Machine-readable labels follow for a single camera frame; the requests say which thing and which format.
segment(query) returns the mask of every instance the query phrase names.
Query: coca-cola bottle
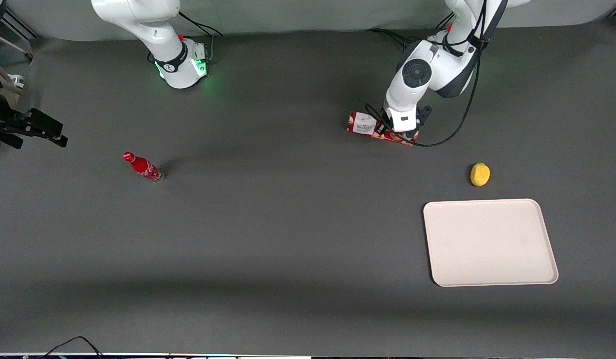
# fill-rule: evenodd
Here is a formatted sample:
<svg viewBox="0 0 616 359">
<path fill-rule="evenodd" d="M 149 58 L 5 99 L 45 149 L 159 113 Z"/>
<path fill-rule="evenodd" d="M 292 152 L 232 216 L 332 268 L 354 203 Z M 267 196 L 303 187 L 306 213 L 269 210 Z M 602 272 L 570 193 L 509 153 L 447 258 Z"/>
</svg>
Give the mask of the coca-cola bottle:
<svg viewBox="0 0 616 359">
<path fill-rule="evenodd" d="M 122 157 L 131 164 L 135 172 L 151 180 L 153 183 L 160 183 L 164 179 L 164 174 L 144 157 L 137 157 L 131 152 L 125 152 Z"/>
</svg>

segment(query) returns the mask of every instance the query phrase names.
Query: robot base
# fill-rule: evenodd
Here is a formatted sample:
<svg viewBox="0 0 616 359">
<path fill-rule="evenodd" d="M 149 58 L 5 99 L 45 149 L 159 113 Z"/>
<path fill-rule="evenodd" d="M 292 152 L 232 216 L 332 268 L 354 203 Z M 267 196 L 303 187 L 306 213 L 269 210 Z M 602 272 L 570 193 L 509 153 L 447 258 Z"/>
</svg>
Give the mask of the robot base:
<svg viewBox="0 0 616 359">
<path fill-rule="evenodd" d="M 155 64 L 159 75 L 166 80 L 167 84 L 176 89 L 189 88 L 208 73 L 204 44 L 196 43 L 192 39 L 184 39 L 182 43 L 188 47 L 188 57 L 176 72 L 162 71 L 159 65 Z"/>
</svg>

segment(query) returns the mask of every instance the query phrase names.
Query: plastic tray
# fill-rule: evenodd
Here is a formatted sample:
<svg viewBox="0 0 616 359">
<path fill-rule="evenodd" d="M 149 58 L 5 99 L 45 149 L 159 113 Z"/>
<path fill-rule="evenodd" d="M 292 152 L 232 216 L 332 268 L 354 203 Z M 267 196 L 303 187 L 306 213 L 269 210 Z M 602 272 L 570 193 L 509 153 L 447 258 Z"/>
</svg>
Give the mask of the plastic tray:
<svg viewBox="0 0 616 359">
<path fill-rule="evenodd" d="M 556 261 L 531 199 L 430 202 L 424 221 L 434 282 L 442 287 L 552 284 Z"/>
</svg>

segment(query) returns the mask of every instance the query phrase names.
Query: sponge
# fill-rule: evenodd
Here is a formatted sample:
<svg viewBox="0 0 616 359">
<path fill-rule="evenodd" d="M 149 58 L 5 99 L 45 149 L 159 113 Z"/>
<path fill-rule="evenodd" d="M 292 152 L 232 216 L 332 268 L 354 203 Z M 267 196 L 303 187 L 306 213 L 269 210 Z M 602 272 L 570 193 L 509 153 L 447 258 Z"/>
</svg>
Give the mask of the sponge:
<svg viewBox="0 0 616 359">
<path fill-rule="evenodd" d="M 483 162 L 479 162 L 472 167 L 470 181 L 477 187 L 485 186 L 490 180 L 490 168 Z"/>
</svg>

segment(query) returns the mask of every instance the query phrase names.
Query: table surface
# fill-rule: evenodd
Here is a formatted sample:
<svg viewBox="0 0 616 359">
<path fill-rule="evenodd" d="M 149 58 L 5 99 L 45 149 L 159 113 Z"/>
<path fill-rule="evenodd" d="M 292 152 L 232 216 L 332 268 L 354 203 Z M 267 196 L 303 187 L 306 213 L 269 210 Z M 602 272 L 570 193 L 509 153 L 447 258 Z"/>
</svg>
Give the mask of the table surface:
<svg viewBox="0 0 616 359">
<path fill-rule="evenodd" d="M 69 145 L 0 154 L 0 352 L 616 358 L 615 20 L 497 30 L 436 148 L 345 130 L 394 75 L 381 34 L 218 39 L 180 91 L 139 41 L 34 45 L 22 102 Z M 420 142 L 467 98 L 426 94 Z M 556 284 L 433 283 L 422 207 L 488 198 L 540 204 Z"/>
</svg>

